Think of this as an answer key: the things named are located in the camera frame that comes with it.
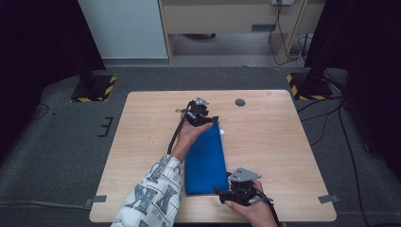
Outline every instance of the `gray carpet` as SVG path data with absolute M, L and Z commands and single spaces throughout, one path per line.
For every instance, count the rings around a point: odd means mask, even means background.
M 285 75 L 299 68 L 259 67 L 136 67 L 109 68 L 117 76 L 107 101 L 72 103 L 78 77 L 48 86 L 33 119 L 0 168 L 0 201 L 48 201 L 83 205 L 96 194 L 127 94 L 131 91 L 286 89 Z M 322 101 L 300 112 L 301 119 L 330 112 L 341 99 Z M 311 101 L 294 100 L 299 110 Z M 401 183 L 379 154 L 367 153 L 351 115 L 341 116 L 357 164 L 365 215 L 373 226 L 401 223 Z M 113 117 L 107 137 L 98 137 Z M 366 226 L 358 203 L 353 164 L 337 112 L 303 121 L 312 150 L 330 194 L 340 201 L 338 218 L 329 223 L 288 223 L 288 226 Z M 109 226 L 89 220 L 89 210 L 47 207 L 0 207 L 0 226 Z

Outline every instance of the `yellow and black warning tape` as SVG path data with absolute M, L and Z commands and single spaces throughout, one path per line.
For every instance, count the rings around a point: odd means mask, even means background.
M 287 82 L 289 84 L 289 88 L 291 89 L 292 95 L 296 100 L 323 100 L 332 98 L 332 96 L 301 96 L 298 93 L 297 86 L 294 83 L 292 75 L 287 75 Z
M 92 101 L 105 101 L 110 93 L 112 92 L 112 89 L 114 87 L 115 81 L 117 80 L 117 77 L 113 76 L 110 78 L 109 84 L 107 85 L 107 88 L 105 89 L 104 95 L 103 96 L 97 96 L 97 97 L 88 97 L 88 96 L 81 96 L 74 98 L 74 102 L 92 102 Z

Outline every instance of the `patterned sleeve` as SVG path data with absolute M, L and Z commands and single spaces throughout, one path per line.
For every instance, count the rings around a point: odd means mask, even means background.
M 173 226 L 183 194 L 182 163 L 165 155 L 121 205 L 112 227 Z

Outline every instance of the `power strip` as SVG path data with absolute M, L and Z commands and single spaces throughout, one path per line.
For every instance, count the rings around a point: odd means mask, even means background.
M 292 6 L 294 5 L 294 0 L 271 0 L 271 4 L 273 6 L 278 6 L 279 4 L 281 6 Z

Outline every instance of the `black curtain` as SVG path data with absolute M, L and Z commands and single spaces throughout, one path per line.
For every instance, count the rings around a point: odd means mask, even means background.
M 348 72 L 344 96 L 366 148 L 401 180 L 401 1 L 326 0 L 306 67 Z
M 105 66 L 78 1 L 0 0 L 0 159 L 45 86 L 93 70 Z

